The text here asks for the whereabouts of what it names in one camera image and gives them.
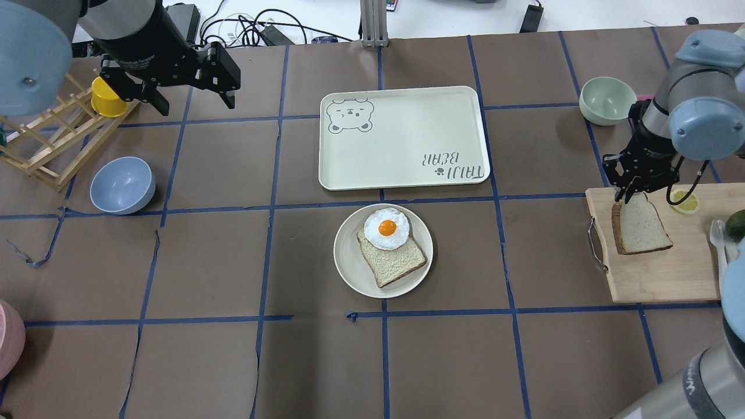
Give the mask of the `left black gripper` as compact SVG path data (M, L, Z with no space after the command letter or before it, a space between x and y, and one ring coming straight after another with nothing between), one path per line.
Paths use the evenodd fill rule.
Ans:
M191 86L218 93L228 109L235 109L235 91L242 87L240 68L220 42L201 48L160 51L133 63L104 56L100 77L125 101L149 104L168 116L170 103L160 87Z

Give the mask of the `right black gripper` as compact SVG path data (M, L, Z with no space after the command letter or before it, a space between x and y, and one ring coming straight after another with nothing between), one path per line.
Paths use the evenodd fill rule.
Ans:
M672 141L647 131L635 131L617 154L603 156L603 170L614 187L614 202L626 205L638 193L654 193L680 180L672 165L677 154Z

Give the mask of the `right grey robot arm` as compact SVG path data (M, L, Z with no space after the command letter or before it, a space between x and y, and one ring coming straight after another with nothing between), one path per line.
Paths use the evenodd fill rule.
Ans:
M604 155L615 186L611 209L620 254L666 250L671 242L647 193L678 182L673 157L709 161L743 156L743 31L698 31L679 48L654 98L630 108L633 135ZM676 376L617 414L618 418L743 417L743 242L732 261L719 255L724 341L694 356Z

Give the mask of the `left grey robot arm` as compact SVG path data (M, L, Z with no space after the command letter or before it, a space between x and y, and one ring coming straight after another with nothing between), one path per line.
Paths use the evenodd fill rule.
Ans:
M53 102L82 27L104 51L100 76L126 102L168 116L160 87L191 86L235 107L240 68L218 42L189 44L160 1L3 1L2 116L28 116Z

